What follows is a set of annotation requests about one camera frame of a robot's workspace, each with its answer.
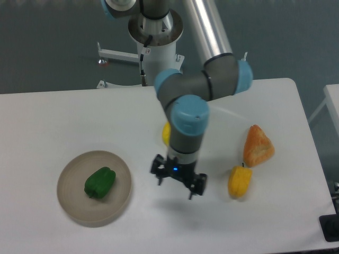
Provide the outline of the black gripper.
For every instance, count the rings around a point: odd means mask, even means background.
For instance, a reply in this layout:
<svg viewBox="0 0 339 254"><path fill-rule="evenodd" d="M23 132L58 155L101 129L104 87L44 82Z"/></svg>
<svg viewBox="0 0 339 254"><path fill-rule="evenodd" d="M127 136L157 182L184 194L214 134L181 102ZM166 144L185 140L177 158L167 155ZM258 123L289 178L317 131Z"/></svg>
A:
<svg viewBox="0 0 339 254"><path fill-rule="evenodd" d="M165 160L163 156L157 154L153 160L150 173L158 179L158 186L168 175L182 182L185 187L189 188L189 199L192 199L196 195L202 196L207 185L207 174L195 173L196 163L195 161L190 164L180 164L176 157L174 159L167 157L167 160Z"/></svg>

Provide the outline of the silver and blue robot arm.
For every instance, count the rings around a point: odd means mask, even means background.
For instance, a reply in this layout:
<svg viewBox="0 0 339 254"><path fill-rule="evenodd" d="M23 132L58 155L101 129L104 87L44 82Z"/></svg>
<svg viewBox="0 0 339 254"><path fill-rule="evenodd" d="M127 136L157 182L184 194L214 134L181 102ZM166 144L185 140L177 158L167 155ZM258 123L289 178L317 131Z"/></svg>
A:
<svg viewBox="0 0 339 254"><path fill-rule="evenodd" d="M191 195L202 195L207 175L194 170L209 121L208 102L248 90L251 67L234 57L214 1L183 3L203 65L189 76L181 73L184 58L176 53L183 22L169 1L102 1L101 5L110 18L129 18L129 34L137 45L135 54L100 48L101 61L137 63L141 85L154 87L170 123L167 156L157 155L150 172L158 180L170 177L182 182Z"/></svg>

